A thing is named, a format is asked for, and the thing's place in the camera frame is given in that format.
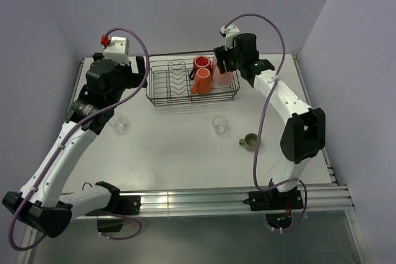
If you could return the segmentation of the small grey-green cup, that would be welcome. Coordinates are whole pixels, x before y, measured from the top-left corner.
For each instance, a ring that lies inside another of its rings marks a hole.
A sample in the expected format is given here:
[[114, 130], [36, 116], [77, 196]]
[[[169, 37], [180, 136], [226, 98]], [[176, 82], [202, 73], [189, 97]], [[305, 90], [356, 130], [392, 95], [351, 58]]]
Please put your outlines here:
[[258, 148], [258, 135], [255, 133], [248, 133], [239, 140], [239, 145], [244, 147], [247, 151], [255, 151]]

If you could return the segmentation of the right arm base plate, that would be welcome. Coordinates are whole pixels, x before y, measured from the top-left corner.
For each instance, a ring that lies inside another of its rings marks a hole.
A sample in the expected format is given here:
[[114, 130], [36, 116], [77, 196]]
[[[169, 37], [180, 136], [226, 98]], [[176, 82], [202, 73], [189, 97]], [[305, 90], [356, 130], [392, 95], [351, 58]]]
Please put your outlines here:
[[288, 192], [279, 192], [277, 189], [252, 191], [243, 203], [249, 205], [251, 211], [300, 210], [304, 206], [301, 192], [297, 188]]

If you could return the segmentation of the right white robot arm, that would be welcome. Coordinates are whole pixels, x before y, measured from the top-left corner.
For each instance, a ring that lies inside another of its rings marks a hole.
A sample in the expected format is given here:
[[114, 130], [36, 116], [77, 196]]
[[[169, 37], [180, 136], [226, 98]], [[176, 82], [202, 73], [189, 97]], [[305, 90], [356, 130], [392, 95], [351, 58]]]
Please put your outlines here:
[[259, 57], [255, 34], [241, 33], [237, 27], [221, 28], [220, 34], [225, 43], [214, 49], [220, 73], [238, 70], [265, 96], [264, 105], [272, 105], [285, 125], [280, 140], [283, 156], [267, 195], [271, 206], [281, 208], [306, 165], [325, 147], [325, 113], [301, 100], [279, 77], [280, 69]]

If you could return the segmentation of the pink ceramic mug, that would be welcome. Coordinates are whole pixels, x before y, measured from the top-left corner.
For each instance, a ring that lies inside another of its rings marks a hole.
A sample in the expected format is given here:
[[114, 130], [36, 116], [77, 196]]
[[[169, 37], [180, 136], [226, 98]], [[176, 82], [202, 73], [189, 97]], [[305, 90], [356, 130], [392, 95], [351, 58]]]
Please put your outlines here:
[[235, 76], [235, 72], [225, 72], [224, 74], [220, 73], [220, 70], [217, 66], [217, 59], [214, 56], [212, 59], [212, 78], [213, 81], [220, 86], [227, 86], [233, 82]]

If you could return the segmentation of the orange mug white inside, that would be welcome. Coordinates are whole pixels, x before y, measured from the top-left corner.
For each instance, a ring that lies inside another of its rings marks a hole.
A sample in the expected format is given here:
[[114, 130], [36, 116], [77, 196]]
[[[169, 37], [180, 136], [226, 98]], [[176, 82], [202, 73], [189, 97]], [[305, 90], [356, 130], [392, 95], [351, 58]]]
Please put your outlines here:
[[191, 92], [193, 95], [207, 95], [212, 89], [212, 75], [206, 68], [197, 69]]

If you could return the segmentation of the clear glass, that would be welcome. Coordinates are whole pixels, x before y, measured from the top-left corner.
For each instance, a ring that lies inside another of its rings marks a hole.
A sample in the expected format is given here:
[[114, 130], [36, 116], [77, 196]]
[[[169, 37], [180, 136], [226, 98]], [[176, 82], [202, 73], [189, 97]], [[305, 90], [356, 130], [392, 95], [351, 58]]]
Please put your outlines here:
[[115, 134], [124, 135], [128, 129], [128, 123], [120, 113], [114, 113], [112, 118], [107, 122]]
[[228, 130], [228, 120], [224, 116], [216, 116], [212, 120], [213, 132], [216, 135], [225, 134]]

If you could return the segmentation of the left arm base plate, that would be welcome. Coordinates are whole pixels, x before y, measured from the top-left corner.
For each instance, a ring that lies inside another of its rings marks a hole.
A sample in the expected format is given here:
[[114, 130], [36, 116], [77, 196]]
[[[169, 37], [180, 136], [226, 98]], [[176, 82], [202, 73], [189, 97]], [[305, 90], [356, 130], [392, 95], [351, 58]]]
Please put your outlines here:
[[140, 212], [141, 196], [140, 195], [121, 195], [113, 210], [112, 214], [117, 215], [138, 215]]

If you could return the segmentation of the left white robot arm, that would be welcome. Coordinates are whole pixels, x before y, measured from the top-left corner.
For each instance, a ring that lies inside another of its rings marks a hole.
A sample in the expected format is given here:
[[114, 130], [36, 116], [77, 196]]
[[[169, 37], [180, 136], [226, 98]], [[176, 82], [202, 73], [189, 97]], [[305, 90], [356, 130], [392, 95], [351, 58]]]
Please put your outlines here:
[[5, 194], [2, 203], [20, 221], [42, 234], [59, 236], [76, 217], [92, 211], [116, 213], [121, 206], [120, 190], [97, 182], [91, 188], [63, 195], [63, 187], [90, 144], [114, 115], [114, 105], [125, 90], [146, 87], [145, 59], [136, 57], [124, 64], [96, 53], [85, 74], [86, 83], [71, 104], [58, 138], [32, 178], [18, 191]]

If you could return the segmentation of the red ceramic mug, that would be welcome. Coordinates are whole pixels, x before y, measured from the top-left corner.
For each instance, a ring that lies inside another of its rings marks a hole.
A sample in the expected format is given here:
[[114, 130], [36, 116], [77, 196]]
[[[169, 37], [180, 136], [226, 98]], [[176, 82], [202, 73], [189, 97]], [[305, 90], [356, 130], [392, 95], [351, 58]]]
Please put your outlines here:
[[193, 60], [193, 68], [189, 74], [189, 79], [194, 80], [196, 72], [201, 69], [208, 69], [212, 72], [212, 61], [207, 56], [196, 56]]

